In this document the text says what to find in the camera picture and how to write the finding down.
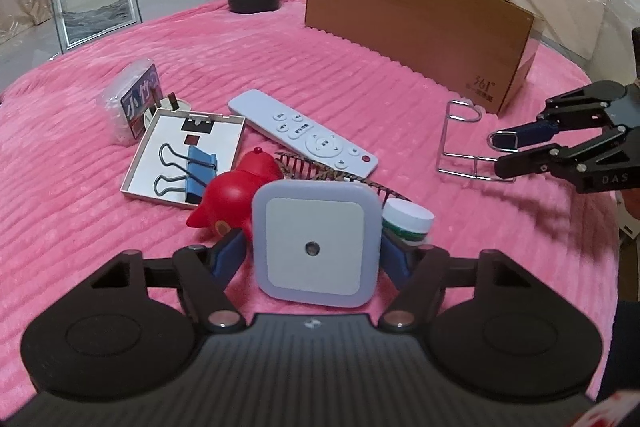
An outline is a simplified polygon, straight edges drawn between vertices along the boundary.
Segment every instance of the directional pad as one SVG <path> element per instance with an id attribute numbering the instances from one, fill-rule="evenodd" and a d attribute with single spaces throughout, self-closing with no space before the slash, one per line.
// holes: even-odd
<path id="1" fill-rule="evenodd" d="M 334 158 L 342 152 L 342 140 L 335 134 L 312 133 L 305 144 L 311 155 L 318 158 Z"/>

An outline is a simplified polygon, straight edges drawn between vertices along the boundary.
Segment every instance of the white bottle cap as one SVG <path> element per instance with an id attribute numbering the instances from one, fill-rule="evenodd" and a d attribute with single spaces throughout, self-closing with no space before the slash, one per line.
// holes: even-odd
<path id="1" fill-rule="evenodd" d="M 382 209 L 382 219 L 390 225 L 420 234 L 427 234 L 434 215 L 423 206 L 411 201 L 389 198 Z"/>

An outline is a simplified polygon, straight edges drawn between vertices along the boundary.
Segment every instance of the black circular disc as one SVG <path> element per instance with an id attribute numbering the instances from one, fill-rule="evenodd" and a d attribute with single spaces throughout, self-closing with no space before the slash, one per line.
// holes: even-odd
<path id="1" fill-rule="evenodd" d="M 157 301 L 124 297 L 59 301 L 27 327 L 20 354 L 38 390 L 121 399 L 184 367 L 195 342 L 191 321 Z"/>
<path id="2" fill-rule="evenodd" d="M 600 362 L 602 341 L 589 319 L 562 304 L 466 301 L 434 319 L 427 344 L 455 381 L 493 399 L 536 402 L 577 393 Z"/>

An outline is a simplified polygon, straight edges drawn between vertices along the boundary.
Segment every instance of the robotic arm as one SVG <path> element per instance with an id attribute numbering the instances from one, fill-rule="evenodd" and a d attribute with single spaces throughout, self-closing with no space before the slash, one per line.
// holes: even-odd
<path id="1" fill-rule="evenodd" d="M 632 32 L 640 78 L 640 28 Z M 601 136 L 574 147 L 549 143 L 562 131 L 602 127 Z M 594 82 L 546 100 L 536 121 L 493 133 L 489 146 L 511 153 L 495 163 L 500 178 L 549 172 L 580 194 L 640 188 L 640 80 L 622 86 Z"/>

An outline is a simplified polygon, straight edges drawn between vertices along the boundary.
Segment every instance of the glass picture frame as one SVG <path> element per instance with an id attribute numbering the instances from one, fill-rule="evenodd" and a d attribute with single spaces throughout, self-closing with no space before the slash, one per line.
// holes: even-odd
<path id="1" fill-rule="evenodd" d="M 63 54 L 142 22 L 138 0 L 51 0 Z"/>

